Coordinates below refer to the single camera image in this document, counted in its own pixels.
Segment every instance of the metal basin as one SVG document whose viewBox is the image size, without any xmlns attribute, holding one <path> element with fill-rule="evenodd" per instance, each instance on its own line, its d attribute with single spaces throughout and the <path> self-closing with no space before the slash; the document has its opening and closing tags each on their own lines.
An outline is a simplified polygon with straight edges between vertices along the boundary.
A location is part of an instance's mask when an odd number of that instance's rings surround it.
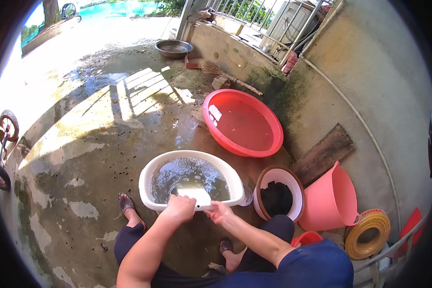
<svg viewBox="0 0 432 288">
<path fill-rule="evenodd" d="M 193 46 L 185 41 L 171 39 L 160 40 L 155 43 L 155 49 L 158 53 L 168 59 L 183 59 L 187 52 L 193 50 Z"/>
</svg>

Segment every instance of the dark trousers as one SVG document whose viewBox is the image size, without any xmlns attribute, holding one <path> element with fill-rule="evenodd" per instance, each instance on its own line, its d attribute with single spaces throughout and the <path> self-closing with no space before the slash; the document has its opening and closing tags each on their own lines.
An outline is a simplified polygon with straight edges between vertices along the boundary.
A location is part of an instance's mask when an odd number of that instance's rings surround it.
<svg viewBox="0 0 432 288">
<path fill-rule="evenodd" d="M 118 232 L 115 239 L 114 254 L 117 263 L 120 265 L 123 258 L 126 256 L 131 247 L 144 235 L 144 226 L 136 225 L 134 228 L 125 226 Z M 262 230 L 270 232 L 282 240 L 290 243 L 294 234 L 294 223 L 285 215 L 276 215 L 269 221 L 266 221 Z M 276 268 L 271 263 L 257 255 L 251 249 L 247 249 L 242 257 L 239 267 L 235 272 L 275 272 Z M 152 287 L 208 287 L 218 283 L 221 277 L 188 277 L 169 268 L 165 263 L 161 262 L 160 266 L 152 279 Z"/>
</svg>

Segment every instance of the garden hose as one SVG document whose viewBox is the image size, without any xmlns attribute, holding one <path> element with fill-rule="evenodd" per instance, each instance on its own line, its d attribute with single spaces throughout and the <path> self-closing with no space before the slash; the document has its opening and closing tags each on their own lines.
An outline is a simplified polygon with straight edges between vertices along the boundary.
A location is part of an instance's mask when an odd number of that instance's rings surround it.
<svg viewBox="0 0 432 288">
<path fill-rule="evenodd" d="M 378 230 L 378 235 L 368 243 L 357 242 L 358 237 L 371 228 Z M 346 229 L 344 250 L 353 260 L 361 260 L 377 254 L 389 237 L 390 221 L 381 209 L 370 209 L 362 213 L 360 223 Z"/>
</svg>

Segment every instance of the hand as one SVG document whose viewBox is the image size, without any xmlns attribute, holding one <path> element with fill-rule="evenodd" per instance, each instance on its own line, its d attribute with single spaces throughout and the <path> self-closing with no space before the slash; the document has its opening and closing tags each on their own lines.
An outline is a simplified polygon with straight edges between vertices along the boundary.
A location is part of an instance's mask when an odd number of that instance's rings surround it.
<svg viewBox="0 0 432 288">
<path fill-rule="evenodd" d="M 210 216 L 215 224 L 221 225 L 225 220 L 235 216 L 232 209 L 230 209 L 229 206 L 224 203 L 212 201 L 211 205 L 217 206 L 217 209 L 206 210 L 205 213 Z"/>
<path fill-rule="evenodd" d="M 163 214 L 164 216 L 169 217 L 169 220 L 181 225 L 193 218 L 196 202 L 197 200 L 195 198 L 176 196 L 172 194 L 169 197 L 168 206 L 160 215 Z"/>
</svg>

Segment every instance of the sandal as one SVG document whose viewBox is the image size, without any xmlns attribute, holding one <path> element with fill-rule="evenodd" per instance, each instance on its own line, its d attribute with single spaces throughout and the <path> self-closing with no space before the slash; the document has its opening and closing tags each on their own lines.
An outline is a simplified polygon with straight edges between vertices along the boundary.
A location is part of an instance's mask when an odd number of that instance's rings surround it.
<svg viewBox="0 0 432 288">
<path fill-rule="evenodd" d="M 229 237 L 224 237 L 223 239 L 221 239 L 219 241 L 219 253 L 221 253 L 224 251 L 231 251 L 232 253 L 234 252 L 234 244 L 232 243 L 232 240 Z"/>
<path fill-rule="evenodd" d="M 120 199 L 120 196 L 125 195 L 126 197 L 124 198 L 124 200 Z M 117 196 L 117 201 L 118 201 L 118 206 L 120 207 L 121 213 L 123 213 L 123 215 L 125 215 L 125 211 L 127 209 L 134 209 L 136 211 L 136 207 L 134 207 L 134 203 L 132 202 L 132 199 L 130 196 L 128 196 L 125 193 L 119 193 Z"/>
</svg>

